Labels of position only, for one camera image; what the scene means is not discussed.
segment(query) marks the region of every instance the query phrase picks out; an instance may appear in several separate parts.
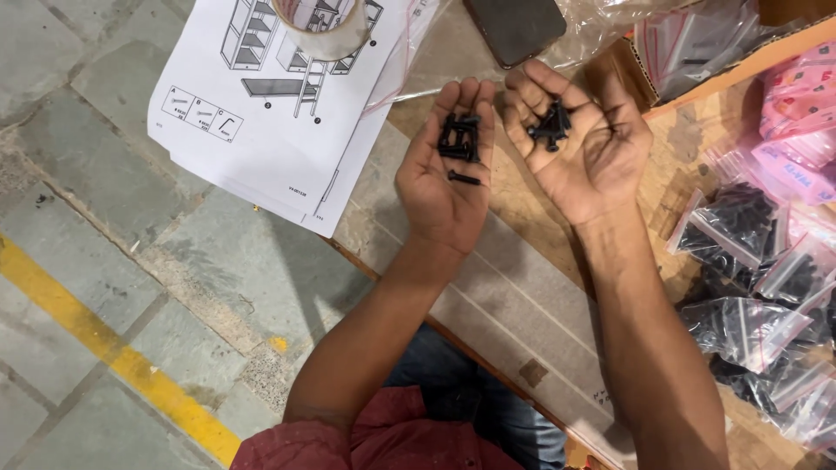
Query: stone tile floor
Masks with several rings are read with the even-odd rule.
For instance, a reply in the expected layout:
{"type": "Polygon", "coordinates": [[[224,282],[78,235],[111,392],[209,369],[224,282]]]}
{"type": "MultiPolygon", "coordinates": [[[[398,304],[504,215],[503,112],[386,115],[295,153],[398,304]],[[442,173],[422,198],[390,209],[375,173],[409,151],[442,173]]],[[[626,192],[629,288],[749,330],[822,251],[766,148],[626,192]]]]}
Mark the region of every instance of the stone tile floor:
{"type": "Polygon", "coordinates": [[[225,467],[370,287],[147,137],[191,5],[0,3],[3,470],[225,467]]]}

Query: maroon sleeve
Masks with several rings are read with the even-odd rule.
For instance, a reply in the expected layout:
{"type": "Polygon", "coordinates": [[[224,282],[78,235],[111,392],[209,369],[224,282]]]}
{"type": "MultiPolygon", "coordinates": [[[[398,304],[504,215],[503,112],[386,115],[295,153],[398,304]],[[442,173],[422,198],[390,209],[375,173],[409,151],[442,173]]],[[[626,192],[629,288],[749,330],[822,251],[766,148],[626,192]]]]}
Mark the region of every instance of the maroon sleeve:
{"type": "Polygon", "coordinates": [[[349,470],[345,436],[319,421],[279,424],[241,443],[230,470],[349,470]]]}

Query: hand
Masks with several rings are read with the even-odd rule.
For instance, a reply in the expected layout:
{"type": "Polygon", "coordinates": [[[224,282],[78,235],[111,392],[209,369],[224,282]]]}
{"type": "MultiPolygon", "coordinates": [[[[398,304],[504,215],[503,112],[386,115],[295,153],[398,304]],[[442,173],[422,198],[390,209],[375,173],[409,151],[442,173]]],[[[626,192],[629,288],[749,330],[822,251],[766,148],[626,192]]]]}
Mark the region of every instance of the hand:
{"type": "Polygon", "coordinates": [[[607,78],[598,105],[539,60],[522,69],[505,79],[505,131],[540,187],[576,227],[632,211],[653,134],[618,77],[607,78]],[[563,98],[572,129],[558,142],[560,150],[549,153],[526,129],[539,123],[556,97],[563,98]]]}
{"type": "Polygon", "coordinates": [[[401,202],[410,220],[410,236],[425,242],[452,248],[466,256],[473,251],[487,215],[491,194],[491,157],[493,153],[493,95],[496,85],[468,78],[460,84],[450,82],[426,118],[424,127],[410,143],[404,162],[395,176],[401,202]],[[482,163],[466,163],[442,158],[438,154],[441,126],[450,113],[480,115],[479,158],[482,163]],[[447,172],[478,178],[474,186],[450,181],[447,172]]]}

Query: packing tape roll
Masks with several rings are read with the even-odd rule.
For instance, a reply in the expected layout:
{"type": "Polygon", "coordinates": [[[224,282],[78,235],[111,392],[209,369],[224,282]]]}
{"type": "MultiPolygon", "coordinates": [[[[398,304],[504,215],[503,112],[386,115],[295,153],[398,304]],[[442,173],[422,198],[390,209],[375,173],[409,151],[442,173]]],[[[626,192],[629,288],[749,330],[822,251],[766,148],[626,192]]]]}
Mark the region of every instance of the packing tape roll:
{"type": "MultiPolygon", "coordinates": [[[[354,5],[351,6],[345,19],[337,26],[322,32],[312,31],[310,29],[301,29],[293,24],[293,17],[296,15],[300,6],[301,0],[272,0],[273,7],[278,13],[278,17],[284,23],[288,30],[288,37],[306,54],[315,59],[320,60],[339,60],[349,56],[357,48],[359,48],[366,39],[369,38],[369,26],[366,23],[365,2],[363,0],[354,0],[354,5]]],[[[331,7],[330,4],[324,0],[318,0],[317,4],[331,7]]],[[[319,22],[311,22],[309,28],[325,28],[331,22],[320,20],[319,22]]]]}

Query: forearm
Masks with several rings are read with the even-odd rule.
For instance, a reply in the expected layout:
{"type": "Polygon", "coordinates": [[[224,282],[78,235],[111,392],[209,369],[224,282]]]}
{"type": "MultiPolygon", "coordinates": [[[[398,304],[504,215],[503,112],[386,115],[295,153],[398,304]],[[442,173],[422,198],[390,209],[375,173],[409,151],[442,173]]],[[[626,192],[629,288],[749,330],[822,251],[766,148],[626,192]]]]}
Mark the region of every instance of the forearm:
{"type": "Polygon", "coordinates": [[[410,238],[384,276],[319,342],[288,397],[284,422],[349,432],[455,274],[461,255],[410,238]]]}
{"type": "Polygon", "coordinates": [[[607,376],[642,468],[727,467],[719,394],[665,296],[638,207],[578,233],[592,269],[607,376]]]}

